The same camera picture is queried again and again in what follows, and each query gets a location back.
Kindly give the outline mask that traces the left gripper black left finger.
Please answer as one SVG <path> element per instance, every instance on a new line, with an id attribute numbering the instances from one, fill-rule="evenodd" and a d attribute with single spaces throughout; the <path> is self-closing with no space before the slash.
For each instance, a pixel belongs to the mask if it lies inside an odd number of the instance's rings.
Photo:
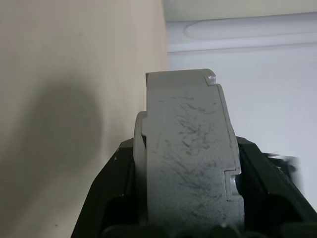
<path id="1" fill-rule="evenodd" d="M 137 224 L 133 140 L 120 144 L 94 179 L 73 238 L 144 238 Z"/>

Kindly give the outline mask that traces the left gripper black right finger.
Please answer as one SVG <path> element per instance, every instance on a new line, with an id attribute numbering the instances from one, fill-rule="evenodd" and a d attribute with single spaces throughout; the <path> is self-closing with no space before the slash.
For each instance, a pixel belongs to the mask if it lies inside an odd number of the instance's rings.
<path id="1" fill-rule="evenodd" d="M 244 199 L 245 231 L 250 237 L 315 238 L 317 213 L 290 178 L 295 167 L 276 155 L 237 138 Z"/>

